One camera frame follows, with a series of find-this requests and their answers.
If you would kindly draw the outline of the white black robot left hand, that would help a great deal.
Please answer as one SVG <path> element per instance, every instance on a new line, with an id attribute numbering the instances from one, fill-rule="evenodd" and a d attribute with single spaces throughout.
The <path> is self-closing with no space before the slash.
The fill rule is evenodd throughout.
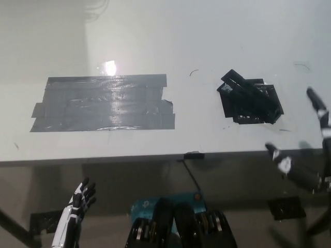
<path id="1" fill-rule="evenodd" d="M 83 219 L 96 202 L 96 184 L 85 178 L 74 191 L 69 203 L 63 209 L 51 247 L 79 247 Z"/>

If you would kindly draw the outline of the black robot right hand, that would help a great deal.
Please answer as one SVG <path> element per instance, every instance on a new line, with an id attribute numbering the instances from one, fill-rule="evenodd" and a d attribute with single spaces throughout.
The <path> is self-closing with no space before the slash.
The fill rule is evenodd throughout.
<path id="1" fill-rule="evenodd" d="M 320 123 L 322 135 L 322 148 L 325 155 L 325 166 L 323 174 L 315 173 L 302 164 L 299 164 L 291 156 L 285 156 L 271 143 L 266 143 L 265 147 L 277 165 L 277 169 L 297 186 L 310 191 L 330 192 L 330 111 L 311 88 L 307 88 L 307 96 L 311 101 Z"/>

